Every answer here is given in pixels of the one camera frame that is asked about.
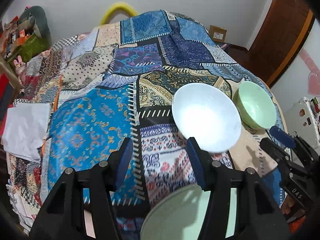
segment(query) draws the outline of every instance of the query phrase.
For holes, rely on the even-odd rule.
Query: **door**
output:
[[[276,82],[299,52],[313,21],[304,0],[272,0],[248,53],[254,72],[268,86]]]

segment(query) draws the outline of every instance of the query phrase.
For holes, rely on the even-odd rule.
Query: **plate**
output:
[[[140,239],[197,240],[210,193],[210,191],[202,191],[197,184],[191,184],[174,191],[148,214],[141,228]],[[234,235],[236,207],[236,188],[232,188],[226,237]]]
[[[210,153],[230,149],[241,134],[241,119],[231,99],[219,89],[202,83],[180,87],[172,100],[173,119],[188,139]]]

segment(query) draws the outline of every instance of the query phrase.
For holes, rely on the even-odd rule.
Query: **floor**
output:
[[[268,73],[261,71],[263,68],[256,66],[254,59],[250,58],[247,54],[247,49],[235,45],[228,47],[227,53],[237,61],[242,67],[251,71],[254,75],[261,78],[264,82],[267,82],[269,77]]]

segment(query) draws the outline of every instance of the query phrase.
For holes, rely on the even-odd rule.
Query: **metal bolt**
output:
[[[108,165],[108,162],[107,161],[101,161],[101,162],[99,162],[99,166],[100,167],[105,167],[105,166],[107,166]]]
[[[249,174],[255,174],[255,173],[256,173],[255,169],[254,169],[254,168],[251,168],[251,167],[247,168],[247,172],[248,172]]]
[[[219,161],[213,161],[213,162],[211,163],[211,165],[212,165],[213,167],[218,168],[218,167],[221,166],[221,162],[219,162]]]
[[[64,172],[69,175],[73,172],[73,168],[66,168]]]

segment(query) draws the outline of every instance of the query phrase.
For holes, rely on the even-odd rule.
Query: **yellow tube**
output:
[[[108,24],[110,22],[110,16],[117,10],[124,10],[130,17],[138,15],[137,12],[125,2],[116,2],[109,7],[100,21],[100,25]]]

